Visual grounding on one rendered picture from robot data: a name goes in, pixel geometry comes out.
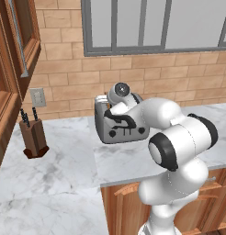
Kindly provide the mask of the wooden cupboard door with glass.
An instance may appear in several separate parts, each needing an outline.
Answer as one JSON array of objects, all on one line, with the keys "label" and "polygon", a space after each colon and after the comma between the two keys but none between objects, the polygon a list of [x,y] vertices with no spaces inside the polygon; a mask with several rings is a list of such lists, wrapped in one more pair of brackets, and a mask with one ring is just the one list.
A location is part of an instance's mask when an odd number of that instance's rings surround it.
[{"label": "wooden cupboard door with glass", "polygon": [[17,121],[21,100],[18,93],[0,90],[0,167]]},{"label": "wooden cupboard door with glass", "polygon": [[40,56],[40,33],[34,0],[12,0],[17,17],[18,30],[21,38],[28,77],[21,78],[23,63],[17,43],[17,34],[8,0],[0,0],[0,26],[2,39],[13,66],[17,90],[21,100],[24,100],[28,86]]}]

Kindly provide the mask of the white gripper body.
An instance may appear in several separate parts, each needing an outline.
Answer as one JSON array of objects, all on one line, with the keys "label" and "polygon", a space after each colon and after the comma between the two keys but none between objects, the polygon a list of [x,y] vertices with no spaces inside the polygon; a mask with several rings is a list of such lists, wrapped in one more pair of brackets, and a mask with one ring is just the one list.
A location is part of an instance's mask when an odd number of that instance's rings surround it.
[{"label": "white gripper body", "polygon": [[110,108],[110,112],[112,115],[123,115],[128,111],[128,107],[123,102],[119,102]]}]

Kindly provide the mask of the grey wall socket plate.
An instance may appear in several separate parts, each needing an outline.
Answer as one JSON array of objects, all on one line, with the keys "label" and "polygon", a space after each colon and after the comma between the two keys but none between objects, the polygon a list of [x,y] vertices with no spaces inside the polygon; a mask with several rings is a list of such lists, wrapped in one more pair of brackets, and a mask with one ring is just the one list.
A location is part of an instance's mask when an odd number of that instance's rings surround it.
[{"label": "grey wall socket plate", "polygon": [[42,88],[30,88],[29,91],[34,107],[46,106],[44,90]]}]

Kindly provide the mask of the wooden drawer front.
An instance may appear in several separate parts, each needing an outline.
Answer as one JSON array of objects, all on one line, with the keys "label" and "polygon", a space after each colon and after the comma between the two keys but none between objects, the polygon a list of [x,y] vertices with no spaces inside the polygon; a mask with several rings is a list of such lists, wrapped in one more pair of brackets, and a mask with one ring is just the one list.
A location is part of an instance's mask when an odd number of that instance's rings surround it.
[{"label": "wooden drawer front", "polygon": [[209,200],[195,200],[184,206],[175,216],[175,226],[182,235],[199,235],[210,231],[224,196]]},{"label": "wooden drawer front", "polygon": [[205,195],[205,194],[211,194],[211,193],[214,193],[214,192],[219,192],[221,189],[226,188],[226,168],[216,169],[216,170],[209,170],[208,179],[211,178],[212,176],[216,177],[216,180],[221,185],[221,188],[212,189],[212,190],[206,190],[206,191],[200,191],[199,190],[199,194],[200,195]]}]

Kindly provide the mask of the wooden base cupboard door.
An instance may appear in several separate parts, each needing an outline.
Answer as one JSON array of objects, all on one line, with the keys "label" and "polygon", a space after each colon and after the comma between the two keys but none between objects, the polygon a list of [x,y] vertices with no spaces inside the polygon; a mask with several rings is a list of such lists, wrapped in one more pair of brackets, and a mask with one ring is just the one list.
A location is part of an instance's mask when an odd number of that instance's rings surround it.
[{"label": "wooden base cupboard door", "polygon": [[101,188],[109,235],[137,235],[150,215],[151,207],[140,201],[138,191],[114,195],[126,185],[129,184]]}]

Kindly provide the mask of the silver toaster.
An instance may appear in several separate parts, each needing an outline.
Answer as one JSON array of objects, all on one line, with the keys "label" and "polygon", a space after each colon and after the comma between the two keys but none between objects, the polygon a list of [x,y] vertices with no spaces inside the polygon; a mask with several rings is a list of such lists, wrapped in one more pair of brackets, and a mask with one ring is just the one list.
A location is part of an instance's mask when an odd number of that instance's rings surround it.
[{"label": "silver toaster", "polygon": [[112,129],[104,121],[104,114],[107,110],[107,96],[98,95],[95,98],[95,124],[98,137],[103,143],[115,144],[122,142],[131,142],[137,140],[145,140],[148,138],[150,128],[146,126],[138,126],[135,129]]}]

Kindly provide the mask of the grey framed window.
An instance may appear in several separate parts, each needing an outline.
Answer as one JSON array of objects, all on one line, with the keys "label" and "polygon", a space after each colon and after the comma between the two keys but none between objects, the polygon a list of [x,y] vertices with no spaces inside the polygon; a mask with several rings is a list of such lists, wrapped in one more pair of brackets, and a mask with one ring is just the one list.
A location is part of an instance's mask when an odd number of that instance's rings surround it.
[{"label": "grey framed window", "polygon": [[226,0],[81,0],[84,55],[226,50]]}]

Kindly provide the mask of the brown wooden knife block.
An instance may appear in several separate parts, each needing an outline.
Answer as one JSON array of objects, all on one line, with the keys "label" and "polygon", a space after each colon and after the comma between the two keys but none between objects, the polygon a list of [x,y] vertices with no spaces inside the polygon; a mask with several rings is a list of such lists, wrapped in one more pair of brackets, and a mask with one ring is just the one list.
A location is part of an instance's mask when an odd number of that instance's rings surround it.
[{"label": "brown wooden knife block", "polygon": [[42,121],[39,118],[32,120],[29,128],[25,122],[20,121],[19,126],[26,146],[23,150],[25,155],[29,159],[42,157],[49,150]]}]

